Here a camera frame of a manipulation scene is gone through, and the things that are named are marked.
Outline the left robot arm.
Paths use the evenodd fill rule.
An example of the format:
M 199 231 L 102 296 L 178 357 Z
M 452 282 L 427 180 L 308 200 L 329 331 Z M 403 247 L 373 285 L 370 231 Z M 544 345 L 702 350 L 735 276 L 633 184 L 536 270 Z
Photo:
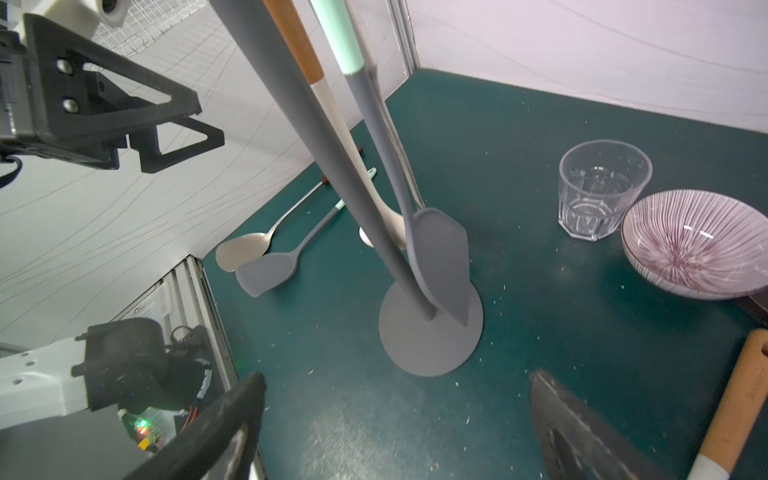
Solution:
M 10 185 L 26 155 L 97 170 L 134 150 L 154 174 L 221 147 L 223 132 L 200 122 L 196 92 L 41 15 L 1 34 L 1 160 Z M 160 325 L 133 318 L 1 361 L 3 428 L 118 406 L 179 410 L 209 375 L 166 350 Z

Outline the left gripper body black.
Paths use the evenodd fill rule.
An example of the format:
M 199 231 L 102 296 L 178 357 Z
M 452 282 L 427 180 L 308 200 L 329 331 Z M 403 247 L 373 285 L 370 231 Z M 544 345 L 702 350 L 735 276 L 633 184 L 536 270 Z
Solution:
M 23 153 L 33 143 L 33 57 L 17 32 L 1 30 L 1 157 Z

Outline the white spatula light wood handle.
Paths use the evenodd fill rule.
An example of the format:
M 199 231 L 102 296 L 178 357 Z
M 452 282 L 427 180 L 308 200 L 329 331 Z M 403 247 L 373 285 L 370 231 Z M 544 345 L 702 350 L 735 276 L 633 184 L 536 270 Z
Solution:
M 690 480 L 729 479 L 767 398 L 767 331 L 747 337 L 703 443 Z

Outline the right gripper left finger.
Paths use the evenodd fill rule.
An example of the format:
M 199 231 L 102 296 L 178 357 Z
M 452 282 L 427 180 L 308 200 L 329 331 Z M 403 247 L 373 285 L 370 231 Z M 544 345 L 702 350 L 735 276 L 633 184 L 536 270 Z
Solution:
M 257 453 L 267 385 L 252 373 L 221 395 L 128 479 L 201 479 L 220 460 L 226 479 L 247 479 Z

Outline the grey turner mint handle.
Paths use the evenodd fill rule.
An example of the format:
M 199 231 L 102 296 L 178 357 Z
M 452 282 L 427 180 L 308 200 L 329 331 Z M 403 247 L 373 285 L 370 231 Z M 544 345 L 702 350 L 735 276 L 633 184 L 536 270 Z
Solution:
M 339 200 L 294 250 L 268 253 L 240 266 L 235 276 L 241 288 L 251 297 L 259 297 L 290 279 L 297 269 L 304 248 L 344 207 L 345 202 Z

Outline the grey utensil mint handle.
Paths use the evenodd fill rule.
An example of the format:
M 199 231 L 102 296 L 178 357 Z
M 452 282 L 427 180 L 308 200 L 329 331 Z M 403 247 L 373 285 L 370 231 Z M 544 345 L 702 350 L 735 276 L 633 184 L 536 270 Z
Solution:
M 423 204 L 406 150 L 381 94 L 376 65 L 348 4 L 313 1 L 311 5 L 384 163 L 404 219 L 408 260 L 416 281 L 433 305 L 467 326 L 467 232 L 443 211 Z

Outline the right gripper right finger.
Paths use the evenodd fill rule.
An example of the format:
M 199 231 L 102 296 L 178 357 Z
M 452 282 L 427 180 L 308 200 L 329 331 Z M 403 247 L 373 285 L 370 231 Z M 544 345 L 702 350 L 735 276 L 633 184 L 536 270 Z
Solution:
M 529 403 L 551 479 L 671 477 L 549 372 L 530 375 Z

